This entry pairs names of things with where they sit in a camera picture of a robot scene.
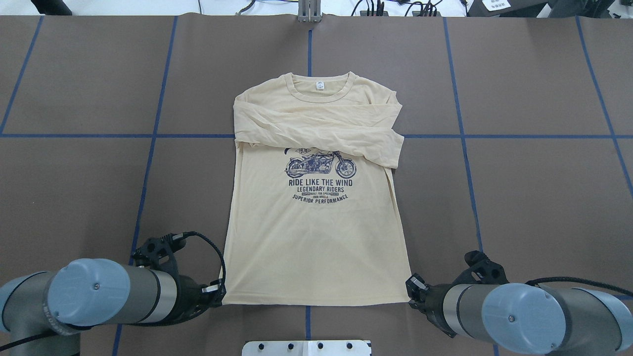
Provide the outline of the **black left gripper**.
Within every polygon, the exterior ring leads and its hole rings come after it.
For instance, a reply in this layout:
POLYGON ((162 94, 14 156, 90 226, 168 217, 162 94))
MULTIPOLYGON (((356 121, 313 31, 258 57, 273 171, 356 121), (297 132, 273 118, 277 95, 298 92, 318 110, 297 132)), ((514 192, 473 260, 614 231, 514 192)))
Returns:
POLYGON ((226 295, 225 279, 219 278, 209 285, 199 284, 191 277, 179 275, 180 289, 173 311, 174 319, 194 317, 209 308, 223 305, 226 295))

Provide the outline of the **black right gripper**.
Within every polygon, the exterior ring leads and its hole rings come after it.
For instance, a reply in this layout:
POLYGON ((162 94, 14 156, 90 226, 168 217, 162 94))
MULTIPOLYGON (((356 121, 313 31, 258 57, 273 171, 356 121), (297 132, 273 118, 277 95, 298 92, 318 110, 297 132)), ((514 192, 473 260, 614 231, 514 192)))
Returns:
POLYGON ((444 313, 444 301, 450 284, 427 285, 418 274, 413 273, 405 281, 409 306, 424 314, 427 320, 450 338, 457 334, 449 327, 444 313))

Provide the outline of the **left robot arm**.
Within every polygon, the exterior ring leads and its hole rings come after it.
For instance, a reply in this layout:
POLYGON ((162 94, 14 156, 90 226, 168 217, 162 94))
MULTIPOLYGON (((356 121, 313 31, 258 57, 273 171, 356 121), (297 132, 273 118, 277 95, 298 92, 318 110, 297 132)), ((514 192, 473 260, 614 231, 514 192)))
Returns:
POLYGON ((81 334, 98 326, 173 326, 222 305, 223 278, 197 284, 176 270, 77 259, 1 287, 1 331, 9 356, 79 356, 81 334))

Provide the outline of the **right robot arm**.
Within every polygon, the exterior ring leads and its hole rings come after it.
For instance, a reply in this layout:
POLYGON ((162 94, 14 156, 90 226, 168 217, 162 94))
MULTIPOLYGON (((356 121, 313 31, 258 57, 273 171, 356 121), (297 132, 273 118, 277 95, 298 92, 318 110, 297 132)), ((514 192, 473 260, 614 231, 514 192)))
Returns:
POLYGON ((595 289, 524 283, 406 282, 409 306, 450 338, 467 337, 522 355, 615 356, 632 347, 632 312, 595 289))

